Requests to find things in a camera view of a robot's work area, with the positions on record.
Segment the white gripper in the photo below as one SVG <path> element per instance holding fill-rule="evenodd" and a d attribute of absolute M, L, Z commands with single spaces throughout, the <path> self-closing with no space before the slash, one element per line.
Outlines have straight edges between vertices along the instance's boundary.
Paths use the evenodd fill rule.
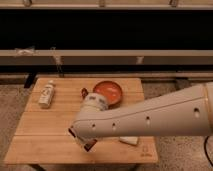
<path fill-rule="evenodd" d="M 89 93 L 83 100 L 81 105 L 82 110 L 97 110 L 104 111 L 108 109 L 107 99 L 98 93 Z"/>

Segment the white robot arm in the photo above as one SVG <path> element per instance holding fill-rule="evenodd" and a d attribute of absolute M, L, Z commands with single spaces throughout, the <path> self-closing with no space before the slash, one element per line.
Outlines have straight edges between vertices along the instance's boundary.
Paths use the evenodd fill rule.
<path fill-rule="evenodd" d="M 103 95 L 89 93 L 69 132 L 80 141 L 102 137 L 211 135 L 213 82 L 111 110 Z"/>

